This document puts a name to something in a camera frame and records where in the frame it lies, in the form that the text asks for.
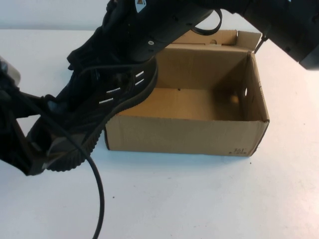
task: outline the white background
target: white background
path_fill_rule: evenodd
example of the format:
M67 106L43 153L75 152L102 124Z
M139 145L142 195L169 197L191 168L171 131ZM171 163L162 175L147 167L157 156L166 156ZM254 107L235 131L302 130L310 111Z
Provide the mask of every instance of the white background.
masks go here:
M105 6L1 0L0 28L93 30ZM224 17L224 29L254 30L238 16ZM0 30L0 54L21 72L22 91L56 95L70 78L67 55L92 33ZM100 138L92 157L105 187L101 239L318 238L319 72L270 41L256 58L270 125L252 157L113 152ZM23 131L34 121L21 120ZM0 161L1 239L89 239L98 207L87 162L25 177Z
M94 30L101 25L107 0L0 0L0 28ZM213 28L214 14L202 25ZM257 31L238 15L223 11L221 29Z

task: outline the open shoe box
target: open shoe box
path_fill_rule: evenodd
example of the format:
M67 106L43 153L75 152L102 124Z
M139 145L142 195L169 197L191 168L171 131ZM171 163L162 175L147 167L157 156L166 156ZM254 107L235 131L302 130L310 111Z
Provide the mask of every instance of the open shoe box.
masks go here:
M259 39L188 32L169 45L157 55L153 93L106 124L108 149L252 155L269 124L253 53Z

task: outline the shoe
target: shoe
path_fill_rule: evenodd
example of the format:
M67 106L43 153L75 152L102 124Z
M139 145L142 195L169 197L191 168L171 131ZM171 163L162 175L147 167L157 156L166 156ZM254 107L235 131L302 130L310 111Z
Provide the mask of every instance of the shoe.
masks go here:
M68 85L55 98L46 96L47 114L91 153L105 124L117 113L143 102L153 91L158 77L155 58L132 67L108 67L73 74ZM27 140L51 158L47 169L68 171L85 158L62 135L56 134L42 118L34 124Z

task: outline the black plastic part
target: black plastic part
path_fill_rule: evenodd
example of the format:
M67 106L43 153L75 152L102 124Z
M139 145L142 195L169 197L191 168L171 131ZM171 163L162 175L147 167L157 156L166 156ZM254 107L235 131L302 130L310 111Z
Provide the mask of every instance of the black plastic part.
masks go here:
M314 18L318 12L316 0L255 0L243 16L294 60L305 59L303 67L316 69L319 22Z
M319 70L319 45L300 64L310 70Z
M203 35L203 36L211 36L211 35L215 34L216 32L218 32L220 27L221 27L222 21L223 21L223 13L221 12L220 9L216 9L215 12L219 16L219 24L217 25L217 27L215 27L212 30L204 30L204 29L200 29L200 28L195 26L192 29L192 31L199 34L199 35Z

